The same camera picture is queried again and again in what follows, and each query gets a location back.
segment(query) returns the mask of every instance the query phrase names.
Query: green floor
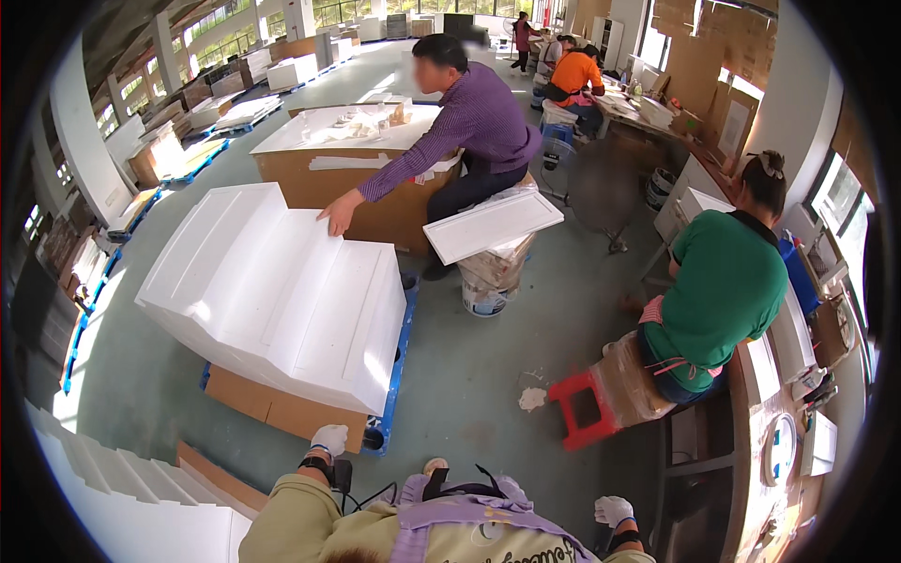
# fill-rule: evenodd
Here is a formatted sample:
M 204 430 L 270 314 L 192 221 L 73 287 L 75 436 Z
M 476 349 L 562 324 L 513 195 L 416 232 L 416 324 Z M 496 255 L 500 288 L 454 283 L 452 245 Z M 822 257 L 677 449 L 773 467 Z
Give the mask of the green floor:
M 395 71 L 402 42 L 380 43 L 312 86 L 285 96 L 286 105 L 354 103 Z M 509 63 L 498 61 L 498 68 Z M 531 79 L 501 75 L 528 108 Z M 198 386 L 205 361 L 146 317 L 133 300 L 169 236 L 190 208 L 214 187 L 259 182 L 248 152 L 287 121 L 270 116 L 202 171 L 196 181 L 158 202 L 123 248 L 98 310 L 82 339 L 75 390 L 58 397 L 55 414 L 69 428 L 111 448 L 174 461 L 178 440 L 267 492 L 292 472 L 308 442 L 235 412 Z M 451 478 L 478 477 L 473 464 L 517 479 L 536 512 L 587 545 L 594 543 L 593 502 L 623 495 L 635 504 L 642 533 L 650 532 L 659 478 L 659 427 L 634 427 L 578 452 L 565 452 L 560 409 L 531 413 L 518 400 L 526 387 L 547 389 L 584 370 L 601 346 L 629 331 L 636 319 L 619 313 L 616 297 L 634 283 L 659 238 L 642 208 L 626 231 L 630 250 L 607 255 L 608 240 L 566 221 L 542 231 L 525 265 L 522 290 L 493 319 L 467 313 L 460 276 L 423 284 L 416 306 L 403 384 L 388 455 L 348 455 L 354 494 L 369 496 L 402 482 L 423 463 L 443 456 Z M 403 259 L 404 268 L 420 268 Z

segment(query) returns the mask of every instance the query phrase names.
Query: orange shirt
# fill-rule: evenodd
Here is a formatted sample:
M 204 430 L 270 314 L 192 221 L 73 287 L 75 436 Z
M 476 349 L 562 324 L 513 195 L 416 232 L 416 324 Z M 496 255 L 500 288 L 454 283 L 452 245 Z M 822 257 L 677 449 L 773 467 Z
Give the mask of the orange shirt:
M 601 71 L 585 53 L 567 53 L 557 61 L 557 69 L 551 77 L 551 83 L 564 92 L 580 90 L 583 86 L 601 86 Z M 566 107 L 573 101 L 567 98 L 563 102 L 554 102 L 560 107 Z

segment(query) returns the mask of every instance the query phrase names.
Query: person in background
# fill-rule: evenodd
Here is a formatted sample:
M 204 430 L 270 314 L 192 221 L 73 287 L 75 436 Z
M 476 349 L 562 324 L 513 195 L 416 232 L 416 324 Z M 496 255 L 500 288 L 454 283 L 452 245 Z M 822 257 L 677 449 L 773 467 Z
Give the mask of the person in background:
M 521 74 L 529 74 L 529 72 L 525 69 L 525 66 L 529 63 L 529 52 L 532 50 L 532 46 L 529 45 L 529 36 L 542 36 L 540 33 L 532 29 L 531 25 L 529 25 L 528 17 L 529 14 L 527 14 L 526 12 L 520 12 L 519 19 L 516 20 L 516 23 L 513 24 L 514 43 L 516 44 L 516 50 L 519 51 L 519 59 L 517 59 L 515 63 L 510 65 L 510 72 L 514 74 L 516 67 L 519 67 Z
M 557 61 L 551 82 L 544 88 L 545 97 L 578 115 L 576 125 L 587 137 L 595 135 L 604 122 L 593 97 L 604 95 L 604 83 L 597 67 L 599 58 L 600 51 L 594 45 L 565 53 Z
M 319 219 L 328 217 L 333 237 L 347 231 L 358 205 L 377 202 L 457 147 L 466 149 L 462 159 L 467 175 L 432 194 L 426 205 L 428 222 L 450 217 L 515 186 L 542 144 L 542 135 L 537 127 L 526 124 L 510 86 L 491 68 L 467 61 L 455 37 L 443 33 L 423 37 L 413 47 L 413 58 L 416 84 L 425 94 L 441 92 L 438 105 L 443 109 L 410 150 L 319 214 Z M 444 266 L 434 250 L 431 255 L 424 279 L 441 279 L 454 269 Z
M 733 179 L 735 211 L 708 209 L 688 224 L 669 262 L 676 283 L 643 308 L 642 361 L 672 403 L 727 385 L 724 366 L 736 344 L 763 336 L 779 312 L 788 272 L 772 229 L 785 206 L 783 165 L 774 150 L 747 161 Z
M 358 512 L 342 514 L 328 474 L 344 451 L 347 430 L 322 427 L 297 471 L 277 481 L 241 541 L 241 563 L 598 561 L 573 536 L 535 514 L 512 478 L 495 479 L 479 468 L 490 485 L 447 485 L 448 464 L 440 458 L 407 478 L 395 499 L 385 495 Z M 654 563 L 625 499 L 597 499 L 595 521 L 614 529 L 612 554 L 605 561 Z
M 550 77 L 557 67 L 557 61 L 563 53 L 576 48 L 576 38 L 572 35 L 558 35 L 557 40 L 551 41 L 538 54 L 538 74 Z

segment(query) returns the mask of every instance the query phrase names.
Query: ceiling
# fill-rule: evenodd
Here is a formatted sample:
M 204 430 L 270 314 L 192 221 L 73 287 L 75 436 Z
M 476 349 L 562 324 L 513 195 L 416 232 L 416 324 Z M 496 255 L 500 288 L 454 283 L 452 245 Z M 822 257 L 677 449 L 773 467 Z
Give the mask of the ceiling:
M 150 23 L 156 14 L 168 10 L 169 26 L 182 27 L 221 4 L 223 0 L 105 0 L 82 35 L 91 97 L 107 76 L 115 72 L 122 78 L 152 47 Z

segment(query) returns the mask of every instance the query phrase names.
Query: purple striped shirt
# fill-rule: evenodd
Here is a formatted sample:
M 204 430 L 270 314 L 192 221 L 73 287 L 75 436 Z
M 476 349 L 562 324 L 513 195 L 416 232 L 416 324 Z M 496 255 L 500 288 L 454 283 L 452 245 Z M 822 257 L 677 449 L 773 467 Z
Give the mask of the purple striped shirt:
M 359 186 L 363 197 L 378 201 L 457 147 L 486 162 L 488 173 L 500 174 L 527 164 L 542 144 L 538 128 L 526 124 L 510 86 L 483 64 L 470 61 L 438 105 L 441 112 L 429 131 Z

